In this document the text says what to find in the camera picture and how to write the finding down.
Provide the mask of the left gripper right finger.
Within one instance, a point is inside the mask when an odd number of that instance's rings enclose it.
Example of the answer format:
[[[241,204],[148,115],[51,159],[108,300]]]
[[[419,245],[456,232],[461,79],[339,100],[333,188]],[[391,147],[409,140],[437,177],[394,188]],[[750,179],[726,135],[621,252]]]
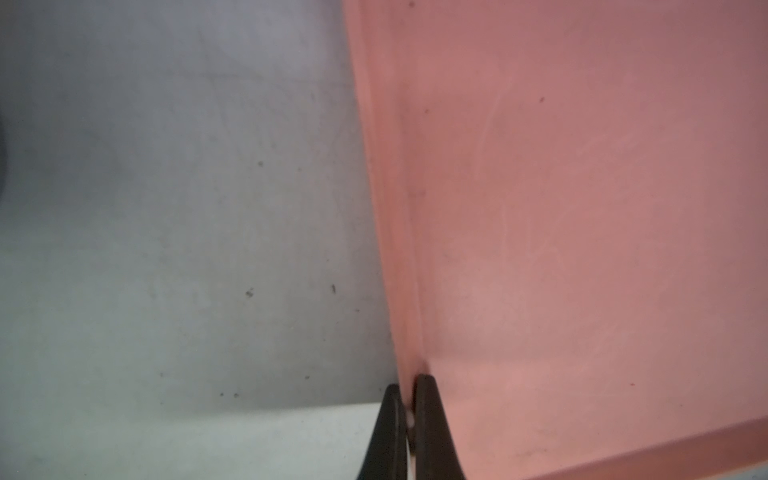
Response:
[[[418,480],[465,480],[436,379],[418,375],[413,396],[413,446]]]

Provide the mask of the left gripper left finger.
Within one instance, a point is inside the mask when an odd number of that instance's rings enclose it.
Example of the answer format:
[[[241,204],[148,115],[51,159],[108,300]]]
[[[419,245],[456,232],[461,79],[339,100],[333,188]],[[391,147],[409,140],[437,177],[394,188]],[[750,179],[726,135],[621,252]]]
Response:
[[[406,480],[408,477],[408,424],[397,384],[389,385],[357,476],[358,480]]]

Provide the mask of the pink silicone mat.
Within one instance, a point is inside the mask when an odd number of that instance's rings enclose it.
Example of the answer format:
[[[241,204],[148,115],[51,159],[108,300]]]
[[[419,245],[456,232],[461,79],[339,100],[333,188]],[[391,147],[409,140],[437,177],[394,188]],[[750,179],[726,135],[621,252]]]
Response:
[[[767,462],[767,5],[348,1],[399,379],[470,479]]]

